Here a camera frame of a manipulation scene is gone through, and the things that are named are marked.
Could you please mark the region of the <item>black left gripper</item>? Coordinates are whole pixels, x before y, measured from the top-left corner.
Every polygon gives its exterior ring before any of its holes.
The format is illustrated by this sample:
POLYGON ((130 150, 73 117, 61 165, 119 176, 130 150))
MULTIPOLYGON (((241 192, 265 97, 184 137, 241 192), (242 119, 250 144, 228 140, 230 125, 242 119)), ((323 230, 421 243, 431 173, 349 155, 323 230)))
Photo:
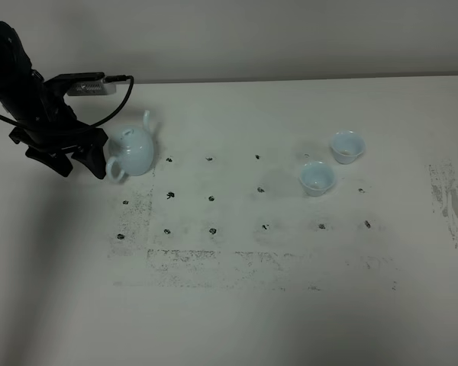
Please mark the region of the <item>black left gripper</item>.
POLYGON ((80 121, 65 103, 20 102, 9 104, 17 121, 9 137, 29 146, 25 155, 41 162, 63 177, 73 170, 71 158, 82 163, 96 178, 106 176, 104 145, 108 136, 100 127, 80 121))

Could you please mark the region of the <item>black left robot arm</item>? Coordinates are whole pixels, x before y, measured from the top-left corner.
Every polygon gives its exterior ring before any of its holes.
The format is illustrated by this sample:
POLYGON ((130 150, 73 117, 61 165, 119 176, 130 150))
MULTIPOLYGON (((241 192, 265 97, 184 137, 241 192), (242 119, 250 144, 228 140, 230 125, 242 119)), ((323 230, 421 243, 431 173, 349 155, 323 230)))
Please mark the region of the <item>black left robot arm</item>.
POLYGON ((0 21, 0 102, 18 125, 9 137, 27 146, 26 157, 48 166, 63 177, 73 170, 71 159, 103 179, 107 134, 101 128, 76 133, 87 127, 64 101, 60 81, 46 82, 32 68, 16 31, 0 21))

